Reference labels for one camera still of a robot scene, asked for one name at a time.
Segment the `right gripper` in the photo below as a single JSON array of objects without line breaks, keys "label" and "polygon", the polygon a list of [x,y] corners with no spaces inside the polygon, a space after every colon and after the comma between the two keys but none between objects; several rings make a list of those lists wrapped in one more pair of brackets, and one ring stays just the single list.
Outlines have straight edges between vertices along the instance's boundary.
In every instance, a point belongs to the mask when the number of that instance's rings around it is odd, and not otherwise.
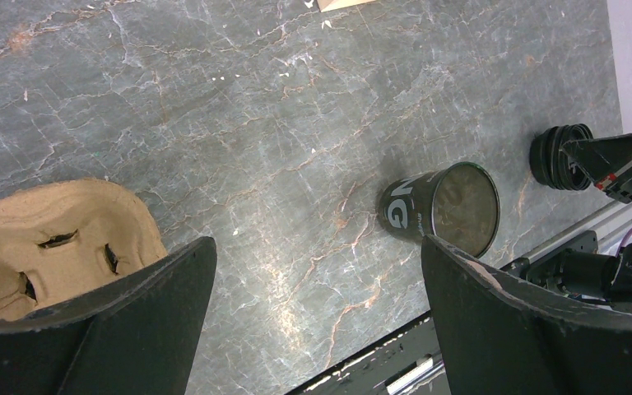
[{"label": "right gripper", "polygon": [[573,140],[560,150],[609,198],[624,204],[632,202],[632,133]]}]

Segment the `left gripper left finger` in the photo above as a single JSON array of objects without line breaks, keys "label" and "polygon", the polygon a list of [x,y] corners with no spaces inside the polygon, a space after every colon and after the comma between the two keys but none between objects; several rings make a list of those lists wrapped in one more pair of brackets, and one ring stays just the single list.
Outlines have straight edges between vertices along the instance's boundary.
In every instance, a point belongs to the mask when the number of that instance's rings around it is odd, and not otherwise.
[{"label": "left gripper left finger", "polygon": [[216,274],[201,237],[138,272],[0,320],[0,394],[182,394]]}]

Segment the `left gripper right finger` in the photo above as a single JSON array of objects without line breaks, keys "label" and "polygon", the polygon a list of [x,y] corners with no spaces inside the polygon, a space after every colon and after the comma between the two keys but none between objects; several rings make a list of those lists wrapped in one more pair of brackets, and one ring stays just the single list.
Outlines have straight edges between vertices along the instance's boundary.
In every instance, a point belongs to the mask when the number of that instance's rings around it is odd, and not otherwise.
[{"label": "left gripper right finger", "polygon": [[425,289],[454,394],[632,394],[632,314],[560,295],[436,236]]}]

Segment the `black coffee cup with print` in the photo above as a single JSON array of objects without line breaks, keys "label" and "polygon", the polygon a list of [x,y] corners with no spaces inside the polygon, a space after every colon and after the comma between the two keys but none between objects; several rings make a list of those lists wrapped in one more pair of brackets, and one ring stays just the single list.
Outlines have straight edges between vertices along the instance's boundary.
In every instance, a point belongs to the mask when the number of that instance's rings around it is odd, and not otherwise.
[{"label": "black coffee cup with print", "polygon": [[500,225],[495,182],[472,162],[399,179],[381,192],[376,208],[392,237],[419,244],[435,235],[475,258],[490,249]]}]

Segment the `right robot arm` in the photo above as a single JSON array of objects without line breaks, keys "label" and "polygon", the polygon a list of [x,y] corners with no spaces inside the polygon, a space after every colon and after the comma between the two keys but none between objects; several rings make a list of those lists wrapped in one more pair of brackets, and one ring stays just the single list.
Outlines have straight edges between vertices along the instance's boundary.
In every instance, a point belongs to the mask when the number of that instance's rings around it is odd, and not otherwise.
[{"label": "right robot arm", "polygon": [[[584,124],[553,127],[532,141],[532,176],[557,190],[592,185],[610,199],[632,202],[632,133],[595,138]],[[576,239],[536,261],[518,258],[504,272],[589,304],[632,314],[632,244],[614,255],[593,252]]]}]

